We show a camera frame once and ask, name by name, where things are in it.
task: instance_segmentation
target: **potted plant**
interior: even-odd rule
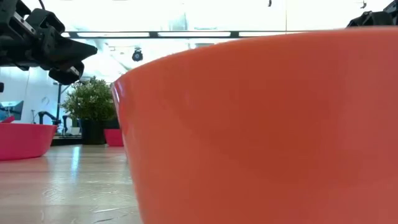
[[[80,120],[83,144],[105,144],[105,125],[116,117],[109,85],[93,77],[74,83],[72,88],[61,107],[72,119]]]

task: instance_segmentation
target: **pink bowl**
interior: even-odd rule
[[[57,129],[43,124],[0,124],[0,161],[43,156]]]
[[[122,130],[120,129],[105,129],[105,139],[109,146],[123,147]]]

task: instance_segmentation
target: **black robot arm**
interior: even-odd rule
[[[97,48],[62,37],[64,31],[52,12],[30,11],[21,0],[0,1],[0,67],[41,67],[63,85],[76,82],[84,71],[81,61]]]
[[[58,120],[54,115],[50,114],[50,113],[47,112],[47,111],[40,111],[40,112],[38,112],[37,114],[38,114],[38,116],[39,116],[39,124],[43,124],[43,117],[44,117],[44,115],[47,115],[49,118],[51,118],[52,124],[53,124],[53,125],[58,125],[58,124],[61,123],[60,120]]]
[[[351,20],[348,27],[358,26],[396,26],[397,24],[397,10],[398,0],[394,0],[381,12],[364,12],[362,16],[359,16]]]

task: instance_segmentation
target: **ceiling fixture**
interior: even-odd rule
[[[159,32],[159,37],[229,37],[231,32],[197,31],[197,32]]]
[[[363,0],[363,5],[362,5],[361,9],[366,8],[366,6],[368,6],[368,4],[365,2],[365,0]]]
[[[80,37],[149,37],[148,32],[78,32]]]
[[[268,35],[282,35],[282,34],[286,34],[286,32],[261,32],[261,31],[239,32],[240,37],[262,37]]]
[[[142,59],[144,59],[144,56],[142,55],[141,49],[140,48],[136,48],[136,50],[134,51],[134,53],[133,53],[131,58],[135,62],[139,62]]]

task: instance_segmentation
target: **ceiling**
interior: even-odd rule
[[[38,0],[23,0],[31,9]],[[167,30],[322,30],[344,28],[364,11],[381,11],[392,0],[43,0],[56,13],[67,31],[167,31]],[[84,76],[112,82],[143,63],[203,44],[214,39],[96,39],[79,40],[99,48],[99,54],[85,60]],[[133,62],[140,47],[144,60]]]

